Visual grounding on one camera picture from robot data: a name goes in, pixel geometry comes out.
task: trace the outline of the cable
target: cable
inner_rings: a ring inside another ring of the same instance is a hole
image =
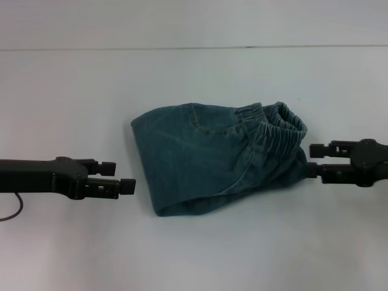
[[[20,197],[19,193],[15,193],[15,195],[19,199],[19,202],[20,202],[19,210],[15,214],[12,214],[11,216],[8,216],[8,217],[5,217],[5,218],[0,218],[0,222],[7,221],[7,220],[10,220],[12,218],[15,218],[15,217],[17,217],[22,212],[23,207],[24,207],[23,199]]]

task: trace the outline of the blue denim fabric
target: blue denim fabric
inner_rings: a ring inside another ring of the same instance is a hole
[[[307,127],[281,102],[163,107],[132,128],[159,216],[204,214],[304,178]]]

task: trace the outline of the folded garment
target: folded garment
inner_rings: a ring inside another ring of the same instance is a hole
[[[281,102],[163,107],[132,128],[159,216],[204,214],[305,178],[307,127]]]

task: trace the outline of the white backdrop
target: white backdrop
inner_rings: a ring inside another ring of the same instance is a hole
[[[116,178],[138,183],[117,201],[23,194],[23,212],[0,223],[0,289],[387,290],[385,181],[305,180],[158,218],[129,122],[186,102],[284,101],[309,128],[306,151],[388,144],[388,47],[95,50],[384,45],[386,1],[192,2],[1,1],[0,158],[113,161]],[[1,217],[17,207],[0,195]]]

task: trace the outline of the jeans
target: jeans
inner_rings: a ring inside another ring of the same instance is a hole
[[[305,178],[307,127],[281,102],[162,107],[132,128],[158,216],[208,213]]]

